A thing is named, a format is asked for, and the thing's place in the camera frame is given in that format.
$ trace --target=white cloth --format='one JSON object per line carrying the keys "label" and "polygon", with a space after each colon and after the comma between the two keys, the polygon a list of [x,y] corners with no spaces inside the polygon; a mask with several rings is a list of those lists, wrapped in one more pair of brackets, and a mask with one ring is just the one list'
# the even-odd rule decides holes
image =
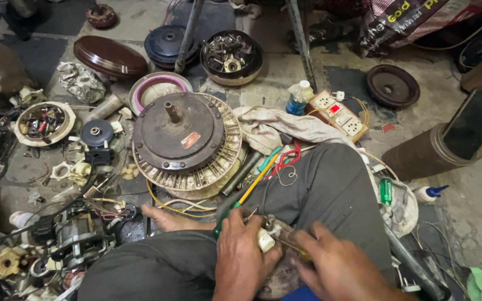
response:
{"label": "white cloth", "polygon": [[93,72],[81,64],[61,62],[57,70],[62,72],[59,83],[83,103],[93,103],[103,99],[105,87],[96,79]]}
{"label": "white cloth", "polygon": [[343,143],[356,149],[336,128],[313,116],[295,116],[265,106],[241,106],[233,112],[239,120],[243,140],[264,155],[282,146],[276,130],[307,142]]}

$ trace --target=bare foot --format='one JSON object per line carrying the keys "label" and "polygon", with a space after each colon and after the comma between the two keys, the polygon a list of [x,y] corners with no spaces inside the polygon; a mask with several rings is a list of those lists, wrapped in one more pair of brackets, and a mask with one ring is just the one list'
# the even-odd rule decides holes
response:
{"label": "bare foot", "polygon": [[163,209],[143,205],[143,213],[149,216],[162,232],[179,230],[213,230],[215,223],[202,223],[184,216],[170,214]]}

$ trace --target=white bottle cap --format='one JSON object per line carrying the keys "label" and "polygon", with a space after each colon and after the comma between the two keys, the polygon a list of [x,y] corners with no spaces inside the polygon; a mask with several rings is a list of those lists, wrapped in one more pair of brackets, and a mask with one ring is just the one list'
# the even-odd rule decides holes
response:
{"label": "white bottle cap", "polygon": [[306,89],[306,88],[309,88],[309,87],[310,87],[310,82],[307,81],[307,80],[301,80],[300,83],[299,83],[299,85],[300,85],[301,88]]}

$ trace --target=glue bottle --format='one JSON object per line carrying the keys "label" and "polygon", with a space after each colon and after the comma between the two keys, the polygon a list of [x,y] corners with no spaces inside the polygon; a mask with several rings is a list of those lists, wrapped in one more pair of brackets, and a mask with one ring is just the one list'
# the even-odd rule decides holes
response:
{"label": "glue bottle", "polygon": [[310,82],[307,80],[301,80],[298,84],[288,88],[291,92],[288,100],[288,105],[285,107],[285,111],[289,114],[300,116],[304,112],[306,102],[313,97],[313,90],[310,87]]}
{"label": "glue bottle", "polygon": [[416,199],[418,202],[423,204],[429,204],[436,201],[437,198],[441,197],[440,191],[448,188],[449,185],[442,186],[442,187],[422,187],[414,190],[414,195],[416,195]]}

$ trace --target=hand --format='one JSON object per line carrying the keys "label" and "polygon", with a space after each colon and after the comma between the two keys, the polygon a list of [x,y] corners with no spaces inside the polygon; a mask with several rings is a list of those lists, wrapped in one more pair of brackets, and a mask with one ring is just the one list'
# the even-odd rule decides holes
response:
{"label": "hand", "polygon": [[234,208],[222,221],[217,242],[215,301],[251,301],[282,256],[277,242],[265,254],[258,247],[257,234],[263,218],[252,216],[244,225],[241,208]]}
{"label": "hand", "polygon": [[312,224],[312,229],[314,236],[301,230],[295,233],[295,240],[310,254],[315,270],[297,258],[293,264],[318,298],[324,301],[415,300],[390,287],[377,267],[352,242],[336,238],[319,221]]}

